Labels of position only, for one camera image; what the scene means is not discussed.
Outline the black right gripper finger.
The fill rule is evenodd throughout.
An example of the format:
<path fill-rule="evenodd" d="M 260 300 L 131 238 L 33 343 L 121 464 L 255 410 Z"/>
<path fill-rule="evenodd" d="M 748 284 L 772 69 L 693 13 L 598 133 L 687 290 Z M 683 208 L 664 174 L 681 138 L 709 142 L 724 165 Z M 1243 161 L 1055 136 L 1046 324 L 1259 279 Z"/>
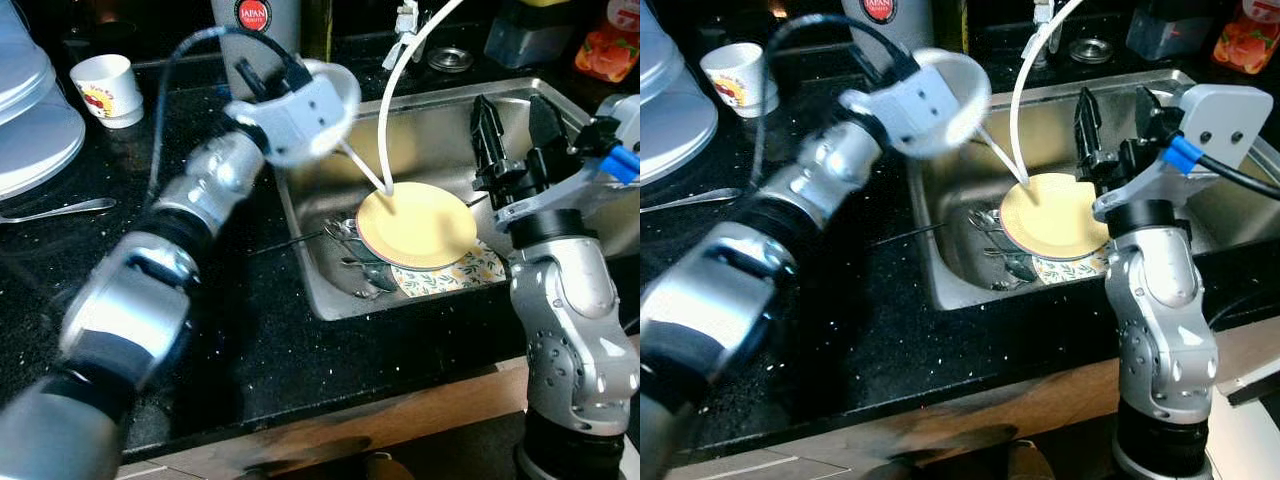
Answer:
<path fill-rule="evenodd" d="M 1076 96 L 1074 113 L 1074 138 L 1076 156 L 1080 161 L 1098 161 L 1106 157 L 1100 140 L 1101 125 L 1097 99 L 1089 88 L 1082 87 Z"/>
<path fill-rule="evenodd" d="M 507 159 L 502 145 L 503 128 L 497 106 L 484 95 L 474 100 L 470 115 L 470 134 L 477 169 L 484 169 Z"/>
<path fill-rule="evenodd" d="M 529 106 L 530 151 L 538 148 L 553 154 L 566 154 L 570 148 L 570 141 L 561 110 L 544 95 L 532 95 Z"/>
<path fill-rule="evenodd" d="M 1164 106 L 1155 93 L 1135 87 L 1135 132 L 1144 141 L 1171 141 L 1181 133 L 1184 111 L 1178 106 Z"/>

